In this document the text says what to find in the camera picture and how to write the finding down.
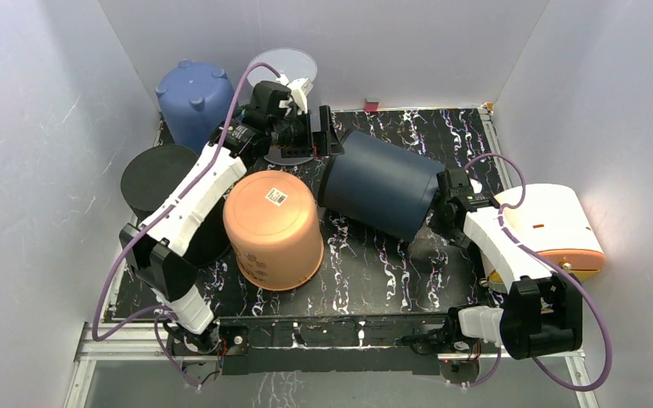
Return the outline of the dark blue bucket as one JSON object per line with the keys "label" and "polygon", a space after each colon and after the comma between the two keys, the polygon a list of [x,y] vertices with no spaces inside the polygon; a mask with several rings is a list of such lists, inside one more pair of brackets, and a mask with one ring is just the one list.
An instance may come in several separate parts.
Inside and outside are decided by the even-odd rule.
{"label": "dark blue bucket", "polygon": [[317,191],[321,207],[411,242],[422,228],[445,165],[358,130],[343,137]]}

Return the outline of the grey plastic bucket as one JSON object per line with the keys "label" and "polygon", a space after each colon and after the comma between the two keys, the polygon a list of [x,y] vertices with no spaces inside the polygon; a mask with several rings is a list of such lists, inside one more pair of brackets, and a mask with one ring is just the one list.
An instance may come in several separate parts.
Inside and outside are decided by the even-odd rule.
{"label": "grey plastic bucket", "polygon": [[[306,52],[295,48],[272,48],[263,51],[254,57],[248,66],[257,63],[266,63],[274,67],[281,75],[285,75],[289,82],[300,78],[308,78],[315,85],[317,77],[317,64]],[[311,157],[284,158],[278,149],[270,149],[264,159],[275,166],[293,167],[303,165],[312,160]]]}

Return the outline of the orange bucket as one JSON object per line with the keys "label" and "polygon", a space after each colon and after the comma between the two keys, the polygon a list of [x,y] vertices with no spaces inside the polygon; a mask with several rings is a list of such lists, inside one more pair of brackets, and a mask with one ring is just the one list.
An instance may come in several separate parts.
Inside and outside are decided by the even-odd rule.
{"label": "orange bucket", "polygon": [[268,291],[302,286],[320,268],[324,243],[315,198],[296,176],[264,170],[240,180],[223,210],[244,277]]}

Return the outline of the blue plastic bucket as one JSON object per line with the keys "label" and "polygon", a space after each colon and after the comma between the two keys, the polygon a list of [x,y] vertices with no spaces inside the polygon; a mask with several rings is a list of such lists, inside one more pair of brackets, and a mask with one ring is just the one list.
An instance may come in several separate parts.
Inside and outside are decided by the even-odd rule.
{"label": "blue plastic bucket", "polygon": [[155,93],[174,143],[201,153],[225,119],[234,87],[222,68],[183,59],[162,78]]}

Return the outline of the large black bucket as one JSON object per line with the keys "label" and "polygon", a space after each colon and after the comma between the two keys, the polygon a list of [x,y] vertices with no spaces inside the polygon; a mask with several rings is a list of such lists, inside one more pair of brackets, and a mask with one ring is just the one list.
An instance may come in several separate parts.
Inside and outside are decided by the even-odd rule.
{"label": "large black bucket", "polygon": [[[187,147],[163,144],[140,153],[126,166],[121,192],[139,222],[156,212],[197,158]],[[224,198],[218,201],[190,242],[185,260],[197,268],[215,264],[230,249],[223,221],[224,204]]]}

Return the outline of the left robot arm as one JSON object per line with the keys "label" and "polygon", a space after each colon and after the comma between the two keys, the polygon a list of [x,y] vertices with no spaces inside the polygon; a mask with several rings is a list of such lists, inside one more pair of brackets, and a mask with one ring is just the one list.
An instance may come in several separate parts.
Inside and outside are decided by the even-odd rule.
{"label": "left robot arm", "polygon": [[272,148],[289,158],[344,152],[329,106],[320,106],[321,127],[313,131],[307,98],[312,88],[307,77],[254,85],[249,103],[229,109],[162,205],[139,225],[122,228],[122,260],[174,321],[169,333],[195,352],[209,354],[220,340],[214,312],[196,287],[194,255],[213,240],[216,229],[207,221],[224,194]]}

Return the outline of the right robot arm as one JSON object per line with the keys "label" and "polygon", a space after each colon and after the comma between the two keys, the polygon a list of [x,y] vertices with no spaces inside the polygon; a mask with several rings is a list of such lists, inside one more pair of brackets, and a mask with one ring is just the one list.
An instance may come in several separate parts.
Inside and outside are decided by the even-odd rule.
{"label": "right robot arm", "polygon": [[429,227],[454,245],[479,250],[507,289],[499,307],[450,309],[446,344],[465,352],[481,339],[503,346],[517,360],[579,349],[582,300],[577,286],[570,275],[559,275],[511,239],[504,212],[518,205],[474,192],[462,168],[448,167],[436,179],[439,190]]}

